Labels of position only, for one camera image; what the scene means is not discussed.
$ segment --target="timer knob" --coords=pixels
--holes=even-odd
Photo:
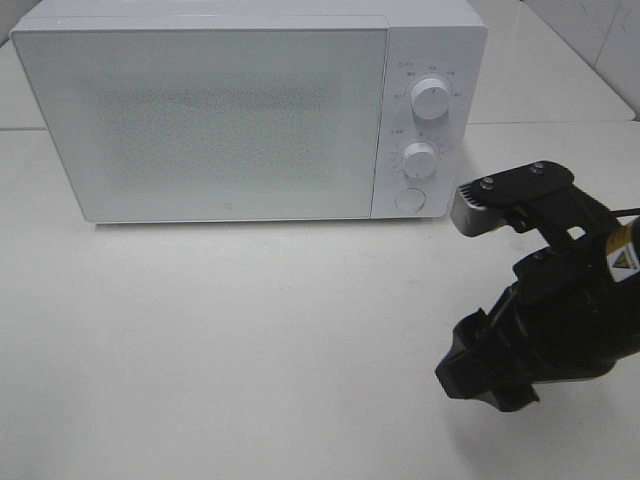
[[[417,117],[433,120],[449,110],[451,86],[444,78],[427,77],[411,89],[411,108]]]
[[[409,178],[427,178],[436,171],[438,153],[428,143],[413,143],[402,154],[402,171]]]

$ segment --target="white wall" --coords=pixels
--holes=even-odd
[[[20,17],[27,13],[39,0],[0,0],[0,45],[7,41],[7,35]]]
[[[640,0],[525,0],[640,116]]]
[[[622,0],[596,71],[640,118],[640,0]]]

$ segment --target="round button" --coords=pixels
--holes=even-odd
[[[411,108],[416,116],[424,120],[438,118],[449,109],[451,87],[439,77],[427,77],[411,89]]]
[[[396,207],[404,212],[417,213],[424,207],[425,200],[422,190],[407,188],[396,195]]]
[[[413,143],[402,155],[402,171],[409,178],[427,178],[436,171],[438,153],[428,143]]]

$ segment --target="microwave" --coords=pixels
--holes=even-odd
[[[465,0],[44,0],[11,32],[96,223],[442,216],[486,35]]]

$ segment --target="screw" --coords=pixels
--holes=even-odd
[[[516,232],[524,233],[527,230],[527,222],[525,222],[521,218],[516,218],[513,220],[512,227]]]
[[[493,178],[484,177],[480,181],[480,188],[482,188],[483,190],[493,190]]]
[[[542,175],[544,173],[544,163],[536,162],[529,167],[529,170],[535,175]]]

